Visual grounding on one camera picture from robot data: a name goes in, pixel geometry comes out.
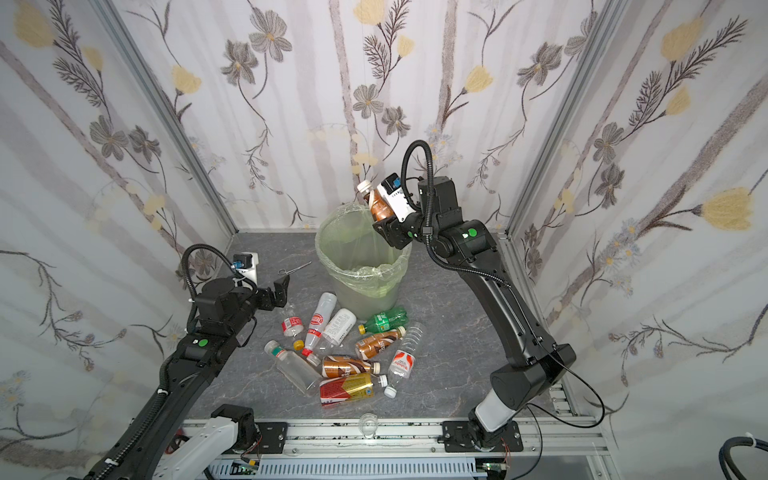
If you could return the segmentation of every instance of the plastic bottle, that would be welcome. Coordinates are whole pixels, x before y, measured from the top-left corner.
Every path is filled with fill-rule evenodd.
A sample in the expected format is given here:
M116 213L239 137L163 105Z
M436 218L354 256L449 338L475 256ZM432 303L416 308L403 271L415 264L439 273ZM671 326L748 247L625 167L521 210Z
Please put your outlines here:
M371 214L376 221L390 218L395 214L394 210L386 204L382 196L368 180L360 182L357 186L357 191L359 191L362 194L362 197L366 200L368 208L371 210Z
M283 320L283 335L290 337L293 340L293 349L299 350L304 348L304 341L296 338L301 332L304 331L304 324L298 316L292 316Z
M284 349L275 340L264 346L264 351L274 355L277 369L306 396L311 396L321 381L320 375L300 356Z
M359 373L340 379L323 380L320 383L320 403L327 406L350 400L367 399L373 396L373 386L376 383L386 387L386 375L376 377L370 373Z
M344 340L344 337L349 333L356 321L357 317L355 314L346 308L342 308L336 312L336 315L333 316L328 323L328 326L323 331L320 341L315 344L312 350L313 352L306 356L306 361L313 366L318 366L320 364L320 359L329 349L341 345L341 341Z
M351 356L327 356L323 359L322 374L327 379L338 379L343 376L357 375L358 373L373 373L378 375L381 371L379 362L365 362Z
M301 351L302 355L307 356L312 353L314 346L323 334L323 330L325 330L328 325L328 321L331 318L331 313L335 306L336 295L325 292L320 296L320 300L317 302L317 308L315 308L315 313L312 315L312 320L310 321L310 329L306 331L304 349Z
M389 371L387 372L391 383L384 389L384 395L390 399L395 398L399 385L411 376L415 355L419 350L423 336L424 326L419 322L412 323L400 343L400 348L395 352L395 357L389 364Z
M377 313L365 325L358 325L357 329L361 335L365 333L381 333L398 326L403 326L407 322L408 313L406 313L406 308L398 305L386 312Z
M357 356L361 360L371 359L378 355L386 347L392 345L395 340L401 339L406 334L406 329L399 326L388 332L374 333L355 344Z

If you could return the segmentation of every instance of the floral wallpaper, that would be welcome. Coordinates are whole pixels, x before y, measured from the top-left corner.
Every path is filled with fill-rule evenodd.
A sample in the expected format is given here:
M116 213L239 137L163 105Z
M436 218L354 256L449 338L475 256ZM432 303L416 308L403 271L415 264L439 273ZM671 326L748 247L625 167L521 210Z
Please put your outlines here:
M183 335L181 253L229 235L87 3L0 12L0 468L67 478ZM196 283L213 276L211 255L193 260Z
M768 432L767 19L629 2L513 232L627 479L721 478L725 439ZM758 478L759 460L737 463Z
M603 2L114 3L238 227L317 227L424 138L500 230Z

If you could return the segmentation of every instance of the trash can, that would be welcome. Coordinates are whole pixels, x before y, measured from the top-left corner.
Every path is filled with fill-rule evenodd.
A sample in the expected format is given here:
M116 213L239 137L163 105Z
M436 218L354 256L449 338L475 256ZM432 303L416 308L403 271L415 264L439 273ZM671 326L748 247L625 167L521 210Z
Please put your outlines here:
M320 225L315 250L333 280L339 304L360 320L388 310L408 269L411 245L390 247L373 229L365 205L345 204Z

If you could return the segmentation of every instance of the brown bottle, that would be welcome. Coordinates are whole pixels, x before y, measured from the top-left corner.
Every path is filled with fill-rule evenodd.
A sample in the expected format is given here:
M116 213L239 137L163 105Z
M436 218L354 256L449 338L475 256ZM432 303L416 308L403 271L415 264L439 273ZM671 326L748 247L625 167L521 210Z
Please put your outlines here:
M376 191L374 186L368 180L363 180L360 185L357 186L357 191L362 194L362 198L366 200L368 208L371 210L371 214L376 221L384 220L395 214L392 208L387 205L379 192Z

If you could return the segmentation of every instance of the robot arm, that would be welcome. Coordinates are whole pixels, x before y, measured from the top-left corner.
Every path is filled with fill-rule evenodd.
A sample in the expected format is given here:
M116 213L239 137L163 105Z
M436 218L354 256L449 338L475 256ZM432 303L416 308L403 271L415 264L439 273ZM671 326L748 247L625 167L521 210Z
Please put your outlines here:
M403 222L395 215L373 227L391 247L402 249L413 240L424 243L439 266L456 271L467 283L491 320L507 364L491 374L491 392L469 414L472 441L481 449L490 448L498 444L509 419L556 383L576 354L570 345L558 345L541 326L512 283L485 225L480 220L464 221L453 181L432 177L426 142L415 141L406 151L401 178L406 177L408 159L416 147L424 149L428 164L427 180L419 181L421 207L409 202L413 213ZM405 182L402 189L409 198Z

